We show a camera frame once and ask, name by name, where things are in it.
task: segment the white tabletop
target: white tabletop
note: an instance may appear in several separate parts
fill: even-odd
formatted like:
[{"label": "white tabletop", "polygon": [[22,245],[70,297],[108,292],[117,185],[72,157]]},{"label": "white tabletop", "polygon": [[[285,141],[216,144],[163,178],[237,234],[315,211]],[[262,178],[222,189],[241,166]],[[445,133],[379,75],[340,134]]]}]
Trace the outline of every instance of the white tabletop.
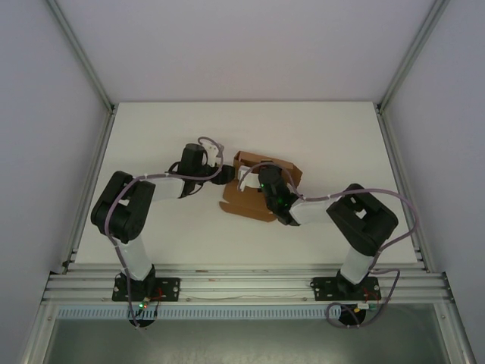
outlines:
[{"label": "white tabletop", "polygon": [[[224,144],[230,163],[238,150],[295,163],[303,171],[299,191],[306,196],[338,192],[351,183],[396,191],[371,102],[121,103],[91,209],[115,171],[166,171],[180,160],[185,144],[200,136]],[[343,262],[349,243],[334,224],[288,227],[230,215],[218,205],[223,190],[206,183],[194,196],[152,203],[142,232],[149,258],[197,267]],[[393,237],[406,232],[400,201],[376,197],[399,219]],[[389,248],[379,262],[416,262],[411,240]],[[89,219],[76,263],[117,263],[111,244]]]}]

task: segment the wire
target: wire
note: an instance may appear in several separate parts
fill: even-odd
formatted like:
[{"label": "wire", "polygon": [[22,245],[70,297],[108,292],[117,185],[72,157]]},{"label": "wire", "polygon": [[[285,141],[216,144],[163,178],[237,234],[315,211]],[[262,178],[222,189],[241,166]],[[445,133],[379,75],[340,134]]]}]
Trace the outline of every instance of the wire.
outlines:
[{"label": "wire", "polygon": [[391,300],[391,296],[393,295],[394,290],[396,289],[397,281],[399,280],[399,277],[401,275],[401,271],[399,269],[397,269],[397,268],[392,268],[392,269],[379,269],[378,271],[373,271],[372,272],[373,275],[385,275],[386,273],[390,273],[391,271],[395,271],[396,272],[396,278],[394,279],[393,285],[391,286],[391,289],[389,291],[389,294],[387,295],[386,300],[380,306],[379,311],[377,311],[377,313],[375,314],[375,316],[373,318],[371,318],[367,322],[364,322],[362,324],[359,324],[357,318],[354,316],[354,320],[355,320],[355,322],[357,322],[357,325],[356,326],[350,326],[350,325],[343,326],[343,325],[336,324],[335,322],[333,322],[330,319],[330,316],[329,316],[330,309],[332,307],[334,307],[334,306],[340,306],[340,307],[343,307],[345,310],[348,310],[349,307],[346,306],[346,305],[343,305],[341,303],[338,303],[338,302],[332,302],[325,309],[325,317],[327,319],[327,322],[329,324],[331,324],[335,328],[364,328],[364,327],[369,326],[369,325],[373,324],[374,322],[376,322],[376,320],[378,320],[379,317],[381,317],[382,314],[384,314],[384,311],[386,311],[386,309],[387,309],[387,305],[389,304],[389,301]]},{"label": "wire", "polygon": [[157,306],[155,306],[155,311],[153,312],[154,317],[158,317],[158,306],[160,306],[161,298],[163,296],[163,293],[161,292],[161,288],[157,288],[158,291],[158,297],[152,298],[152,300],[158,300]]},{"label": "wire", "polygon": [[[336,199],[336,198],[339,198],[339,197],[342,197],[342,196],[348,196],[348,195],[360,194],[360,193],[383,193],[383,194],[390,195],[390,196],[394,196],[394,197],[400,199],[402,203],[404,203],[406,206],[409,207],[409,209],[411,210],[411,212],[413,214],[414,220],[415,220],[414,225],[412,226],[412,228],[407,233],[404,233],[402,235],[399,235],[397,238],[391,240],[390,242],[383,244],[379,248],[379,250],[377,251],[377,253],[376,253],[375,257],[374,257],[374,260],[372,261],[371,266],[369,267],[369,270],[368,270],[373,275],[383,275],[383,274],[389,273],[391,271],[395,271],[396,272],[396,279],[394,280],[394,283],[393,283],[393,285],[392,285],[392,287],[391,287],[391,289],[389,291],[389,294],[387,295],[386,300],[384,301],[384,304],[380,307],[380,309],[377,312],[377,314],[370,321],[368,321],[366,323],[363,323],[363,324],[360,324],[360,325],[357,324],[356,326],[342,326],[342,325],[337,325],[337,324],[333,323],[329,319],[329,315],[328,314],[330,313],[330,309],[332,307],[334,307],[334,306],[341,306],[346,311],[350,311],[351,314],[353,313],[352,310],[348,306],[341,305],[340,303],[336,303],[336,302],[331,303],[330,305],[328,305],[327,306],[327,309],[326,309],[326,318],[327,318],[328,323],[331,324],[334,327],[337,327],[337,328],[361,328],[361,327],[368,326],[372,322],[375,322],[379,317],[382,316],[383,312],[386,310],[387,304],[389,303],[389,301],[391,299],[391,296],[393,295],[393,292],[396,289],[397,281],[399,280],[399,276],[401,275],[401,271],[399,269],[397,269],[397,268],[396,269],[394,269],[394,268],[393,269],[384,269],[384,270],[383,269],[372,270],[372,269],[376,265],[377,260],[379,259],[380,255],[382,254],[382,252],[385,249],[387,249],[390,246],[398,243],[401,240],[404,240],[406,237],[410,237],[418,229],[419,219],[418,219],[418,212],[416,211],[416,208],[404,196],[401,196],[401,195],[399,195],[398,193],[396,193],[394,191],[385,190],[385,189],[381,189],[381,188],[363,188],[363,189],[360,189],[360,190],[348,190],[348,191],[342,191],[342,192],[338,192],[338,193],[332,193],[330,195],[322,196],[322,197],[305,197],[301,193],[298,192],[298,189],[296,188],[295,181],[293,180],[293,177],[292,177],[291,173],[286,168],[284,168],[282,165],[278,165],[277,163],[274,163],[274,162],[262,162],[262,163],[258,163],[257,165],[253,165],[250,169],[248,169],[245,172],[245,174],[239,180],[239,183],[237,184],[237,190],[238,191],[242,191],[241,190],[241,184],[242,184],[243,180],[246,178],[246,176],[248,174],[250,174],[256,168],[262,167],[264,165],[275,165],[278,168],[280,168],[286,174],[286,176],[288,177],[289,184],[293,188],[293,192],[300,199],[302,199],[304,201],[318,202],[318,201],[327,201],[327,200]],[[358,323],[357,317],[355,315],[352,315],[352,316],[354,317],[355,322]]]},{"label": "wire", "polygon": [[244,294],[242,296],[233,296],[233,297],[221,297],[221,298],[205,298],[205,297],[194,297],[188,296],[186,294],[181,294],[182,298],[190,298],[193,300],[204,300],[204,301],[225,301],[225,300],[238,300],[239,298],[292,298],[297,297],[298,294],[292,294],[290,296],[259,296],[257,294]]},{"label": "wire", "polygon": [[374,292],[369,292],[367,288],[364,287],[364,293],[365,293],[365,302],[369,301],[369,296],[374,296],[374,298],[377,301],[377,305],[379,304],[379,296],[376,295]]},{"label": "wire", "polygon": [[197,192],[199,192],[202,188],[204,187],[203,184],[200,185],[199,189],[198,190],[195,190],[195,191],[192,191],[191,193],[189,193],[187,196],[192,196],[192,195],[195,195]]},{"label": "wire", "polygon": [[172,173],[174,171],[174,168],[177,167],[179,164],[180,162],[174,162],[168,169],[168,173]]},{"label": "wire", "polygon": [[133,310],[133,300],[132,300],[132,296],[131,296],[131,274],[130,274],[130,270],[128,269],[127,263],[124,260],[123,254],[121,253],[120,246],[118,245],[118,242],[115,240],[115,238],[111,235],[111,232],[109,231],[109,223],[111,221],[111,217],[113,216],[113,212],[114,212],[114,209],[116,208],[117,204],[121,201],[121,199],[123,199],[123,196],[128,192],[128,190],[136,182],[139,182],[141,180],[153,180],[155,178],[166,178],[166,177],[174,177],[174,178],[180,178],[180,179],[184,179],[184,180],[210,180],[210,179],[214,178],[215,176],[217,176],[222,171],[222,166],[224,164],[224,155],[223,155],[224,147],[221,144],[215,142],[213,139],[206,137],[206,136],[199,137],[197,139],[197,142],[199,144],[202,144],[201,143],[202,140],[207,140],[210,143],[212,143],[213,145],[215,145],[217,147],[217,150],[218,150],[217,157],[221,158],[221,163],[219,164],[218,169],[211,176],[208,176],[208,177],[192,177],[192,176],[183,176],[183,175],[175,174],[175,173],[160,173],[160,174],[146,174],[146,175],[143,175],[143,176],[135,177],[131,180],[131,182],[129,182],[121,190],[121,192],[118,194],[118,196],[116,196],[113,203],[111,204],[111,207],[108,210],[108,214],[106,215],[105,235],[109,239],[109,241],[111,241],[111,243],[113,244],[114,251],[116,252],[117,257],[120,260],[121,266],[123,267],[124,273],[127,276],[128,307],[130,309],[130,314],[131,314],[131,317],[133,319],[133,323],[135,324],[136,328],[139,327],[139,323],[136,320],[135,312]]}]

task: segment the black joint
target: black joint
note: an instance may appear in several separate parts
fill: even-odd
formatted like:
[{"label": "black joint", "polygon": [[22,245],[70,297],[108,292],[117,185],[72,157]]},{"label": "black joint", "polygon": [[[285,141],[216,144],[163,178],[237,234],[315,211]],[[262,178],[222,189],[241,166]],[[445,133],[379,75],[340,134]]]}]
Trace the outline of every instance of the black joint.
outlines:
[{"label": "black joint", "polygon": [[[199,144],[190,143],[185,145],[182,152],[180,162],[174,163],[171,167],[173,169],[177,166],[177,174],[187,177],[209,177],[213,175],[218,169],[218,166],[211,167],[205,163],[204,157],[207,158],[207,151]],[[210,179],[213,184],[228,184],[236,176],[236,169],[232,165],[223,165],[221,172]],[[201,186],[205,180],[190,180],[182,178],[185,184],[180,198],[190,196],[197,185]]]},{"label": "black joint", "polygon": [[[346,191],[363,188],[351,184]],[[365,256],[375,256],[399,223],[397,216],[370,193],[343,196],[327,209],[327,214],[350,245]]]},{"label": "black joint", "polygon": [[[113,174],[91,212],[91,222],[105,235],[108,211],[123,188],[133,179],[131,174],[118,171]],[[155,185],[148,181],[136,182],[123,196],[126,205],[118,203],[109,221],[109,231],[122,243],[135,239],[145,226],[152,203]]]},{"label": "black joint", "polygon": [[261,192],[264,195],[266,207],[273,212],[280,223],[298,226],[299,224],[289,213],[298,196],[289,190],[281,172],[281,168],[276,165],[261,167],[258,174]]}]

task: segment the brown cardboard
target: brown cardboard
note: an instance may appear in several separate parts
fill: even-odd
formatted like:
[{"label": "brown cardboard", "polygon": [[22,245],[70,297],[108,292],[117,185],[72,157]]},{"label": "brown cardboard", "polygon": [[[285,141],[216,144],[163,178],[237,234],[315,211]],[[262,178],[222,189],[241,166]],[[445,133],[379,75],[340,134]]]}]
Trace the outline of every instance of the brown cardboard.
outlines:
[{"label": "brown cardboard", "polygon": [[[238,152],[234,156],[234,168],[236,169],[236,177],[238,175],[238,170],[241,165],[247,167],[252,167],[260,162],[275,162],[283,167],[285,167],[291,174],[295,185],[298,186],[300,180],[302,179],[302,171],[299,170],[293,163],[283,161],[277,158],[267,157],[266,155],[259,155],[249,152]],[[256,168],[253,172],[258,173],[259,168]],[[289,183],[289,178],[285,173],[282,174],[283,179]],[[227,184],[224,188],[224,193],[222,197],[224,202],[219,202],[219,206],[225,212],[244,216],[246,218],[254,218],[260,221],[271,222],[276,220],[273,213],[266,208],[266,202],[264,201],[264,196],[258,189],[246,187],[244,191],[239,192],[237,190],[238,180],[233,180],[231,183]]]}]

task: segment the metal bracket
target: metal bracket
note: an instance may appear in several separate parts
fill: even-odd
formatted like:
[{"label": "metal bracket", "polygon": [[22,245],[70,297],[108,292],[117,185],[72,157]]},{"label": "metal bracket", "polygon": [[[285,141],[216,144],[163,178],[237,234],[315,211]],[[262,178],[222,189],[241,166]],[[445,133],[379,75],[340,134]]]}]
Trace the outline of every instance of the metal bracket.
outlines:
[{"label": "metal bracket", "polygon": [[[161,291],[161,297],[153,299],[153,301],[161,302],[178,302],[180,292],[180,278],[159,278],[155,279],[155,292]],[[145,295],[140,291],[132,292],[133,301],[143,301]],[[126,282],[122,277],[114,279],[113,296],[111,299],[114,302],[127,302],[128,290]]]},{"label": "metal bracket", "polygon": [[368,301],[381,299],[379,281],[376,277],[366,277],[355,292],[343,293],[337,287],[336,277],[316,277],[310,283],[315,301]]}]

